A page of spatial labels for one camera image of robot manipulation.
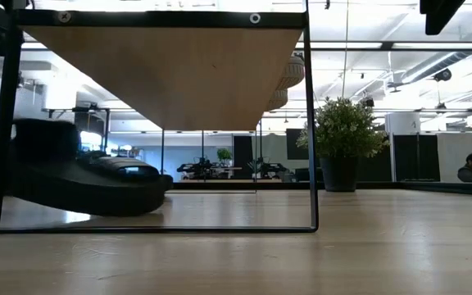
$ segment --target pipe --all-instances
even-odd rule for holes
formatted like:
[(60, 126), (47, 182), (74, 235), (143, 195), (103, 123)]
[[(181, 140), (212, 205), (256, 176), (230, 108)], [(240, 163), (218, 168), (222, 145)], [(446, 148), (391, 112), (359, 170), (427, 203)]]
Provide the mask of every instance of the pipe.
[[(462, 41), (472, 41), (472, 34), (469, 34)], [(438, 53), (428, 60), (421, 62), (418, 66), (406, 71), (402, 75), (402, 83), (411, 84), (418, 82), (470, 56), (472, 56), (472, 52)]]

